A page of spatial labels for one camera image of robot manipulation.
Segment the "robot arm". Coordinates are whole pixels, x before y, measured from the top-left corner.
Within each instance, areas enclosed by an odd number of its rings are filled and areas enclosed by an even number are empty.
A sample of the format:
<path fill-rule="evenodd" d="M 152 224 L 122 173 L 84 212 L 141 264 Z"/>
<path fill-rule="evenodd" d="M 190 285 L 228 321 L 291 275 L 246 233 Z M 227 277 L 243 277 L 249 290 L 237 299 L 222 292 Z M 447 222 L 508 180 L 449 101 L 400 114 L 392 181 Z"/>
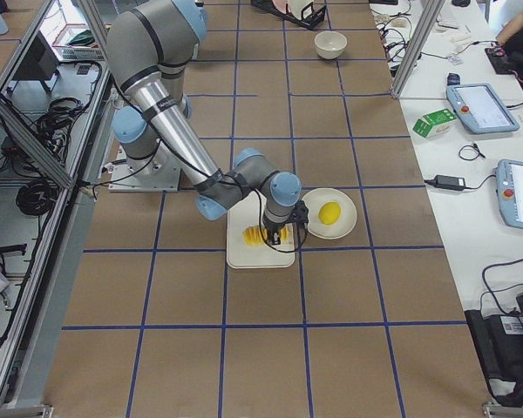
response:
<path fill-rule="evenodd" d="M 217 220 L 251 192 L 266 199 L 256 222 L 263 243 L 276 246 L 287 224 L 305 229 L 309 210 L 302 184 L 282 172 L 259 151 L 247 148 L 222 172 L 215 164 L 174 98 L 161 72 L 181 73 L 194 47 L 207 34 L 207 13 L 194 1 L 148 1 L 118 15 L 107 32 L 106 58 L 120 90 L 138 106 L 140 116 L 158 134 L 198 192 L 195 204 Z"/>

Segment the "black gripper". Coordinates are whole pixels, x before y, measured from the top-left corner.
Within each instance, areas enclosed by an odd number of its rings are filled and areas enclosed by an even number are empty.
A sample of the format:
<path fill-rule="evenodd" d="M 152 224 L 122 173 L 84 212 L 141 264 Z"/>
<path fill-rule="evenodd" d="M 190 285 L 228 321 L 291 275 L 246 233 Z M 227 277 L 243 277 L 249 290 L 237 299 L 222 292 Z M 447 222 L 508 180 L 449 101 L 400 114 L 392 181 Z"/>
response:
<path fill-rule="evenodd" d="M 270 201 L 263 210 L 261 222 L 264 226 L 262 237 L 267 244 L 281 244 L 281 230 L 288 224 L 299 226 L 305 233 L 309 223 L 309 209 L 303 200 L 292 206 L 279 206 Z"/>

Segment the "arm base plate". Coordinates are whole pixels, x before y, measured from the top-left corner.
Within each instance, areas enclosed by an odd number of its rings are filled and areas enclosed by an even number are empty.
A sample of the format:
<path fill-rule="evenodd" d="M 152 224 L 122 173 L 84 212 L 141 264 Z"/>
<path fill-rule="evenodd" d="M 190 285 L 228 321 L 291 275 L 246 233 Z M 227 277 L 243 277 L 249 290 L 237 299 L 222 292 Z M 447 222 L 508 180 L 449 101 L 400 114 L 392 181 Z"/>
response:
<path fill-rule="evenodd" d="M 111 175 L 108 189 L 110 192 L 177 192 L 180 183 L 180 165 L 175 156 L 164 144 L 152 160 L 132 160 L 126 157 L 123 147 L 119 146 L 117 160 L 109 168 Z"/>

